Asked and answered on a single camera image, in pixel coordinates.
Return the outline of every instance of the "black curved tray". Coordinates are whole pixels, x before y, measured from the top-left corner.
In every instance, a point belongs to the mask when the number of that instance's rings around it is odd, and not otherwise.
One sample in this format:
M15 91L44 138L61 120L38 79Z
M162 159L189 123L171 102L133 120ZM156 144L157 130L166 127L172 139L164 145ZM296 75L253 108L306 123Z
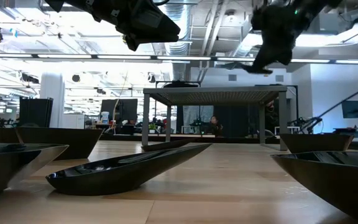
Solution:
M102 135L102 129L17 128L24 143L64 144L70 147L56 160L86 159ZM0 142L19 142L13 128L0 128Z
M353 136L344 134L281 134L280 139L291 153L345 151Z
M272 158L314 194L358 219L358 152L305 152Z
M46 176L58 192L107 195L134 190L151 178L196 156L210 144L143 152L71 167Z
M142 146L142 149L145 152L152 152L152 151L158 151L164 149L174 149L187 145L191 142L194 142L196 139L197 138L188 138L188 139L182 139L177 141L163 142L163 143L153 144L149 146Z
M47 165L68 146L0 143L0 192Z

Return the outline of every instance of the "black boat-shaped dish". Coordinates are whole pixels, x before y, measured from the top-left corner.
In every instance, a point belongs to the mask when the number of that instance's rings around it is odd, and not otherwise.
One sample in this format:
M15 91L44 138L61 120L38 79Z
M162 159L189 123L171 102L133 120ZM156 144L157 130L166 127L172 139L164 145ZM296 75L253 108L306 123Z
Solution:
M358 220L358 152L272 155L300 184Z
M280 139L291 153L345 151L353 136L344 134L281 134Z
M178 147L185 146L191 142L194 142L196 139L197 138L187 138L177 141L163 142L163 143L153 144L149 146L142 146L142 149L145 152L152 152L152 151L158 151L164 149L175 149Z
M107 195L134 190L151 178L191 159L210 144L143 152L71 167L46 176L68 195Z
M47 165L67 147L55 144L0 143L0 192Z
M17 128L24 143L69 145L66 151L56 158L86 159L102 135L102 129L69 128ZM19 142L13 128L0 128L0 142Z

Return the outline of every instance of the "metal table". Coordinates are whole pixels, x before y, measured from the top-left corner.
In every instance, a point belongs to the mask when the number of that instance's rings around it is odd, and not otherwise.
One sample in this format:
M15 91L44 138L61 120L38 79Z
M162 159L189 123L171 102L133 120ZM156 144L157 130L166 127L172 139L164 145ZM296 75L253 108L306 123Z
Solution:
M167 106L166 141L170 141L172 106L208 105L259 105L259 139L265 144L265 105L278 97L280 133L288 133L287 86L244 86L219 88L145 88L143 89L143 128L142 145L149 143L150 97ZM287 147L280 140L280 150Z

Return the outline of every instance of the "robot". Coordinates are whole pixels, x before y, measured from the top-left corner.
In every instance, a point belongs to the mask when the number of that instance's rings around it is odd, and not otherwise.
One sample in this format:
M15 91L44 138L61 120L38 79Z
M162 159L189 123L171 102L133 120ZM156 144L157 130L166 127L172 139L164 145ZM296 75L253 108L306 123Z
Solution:
M139 44L177 42L180 28L152 0L45 0L60 12L68 3L90 13L97 22L114 24L124 34L128 48L136 51Z
M337 8L342 0L267 0L261 8L254 9L251 19L253 30L262 31L263 44L252 64L241 67L248 73L271 74L264 69L267 65L280 62L288 65L292 59L292 49L296 38L307 30L313 19L326 6Z

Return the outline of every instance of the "person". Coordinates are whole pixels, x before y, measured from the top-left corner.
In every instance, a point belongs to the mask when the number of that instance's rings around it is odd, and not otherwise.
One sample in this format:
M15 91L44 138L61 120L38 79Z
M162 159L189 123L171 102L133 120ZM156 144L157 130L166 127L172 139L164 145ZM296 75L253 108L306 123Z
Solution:
M209 121L209 133L214 134L215 137L222 137L223 126L219 124L219 120L216 116L212 116Z

